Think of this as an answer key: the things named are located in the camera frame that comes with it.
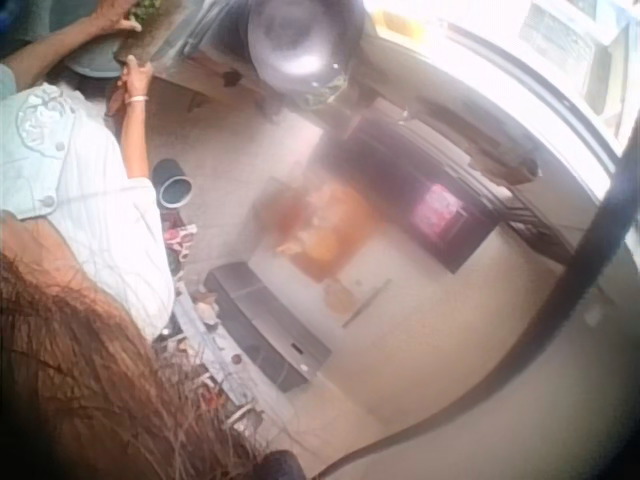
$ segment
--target chopped green vegetable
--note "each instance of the chopped green vegetable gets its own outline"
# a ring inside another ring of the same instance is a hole
[[[161,1],[162,0],[140,0],[129,10],[129,18],[142,25],[158,10]]]

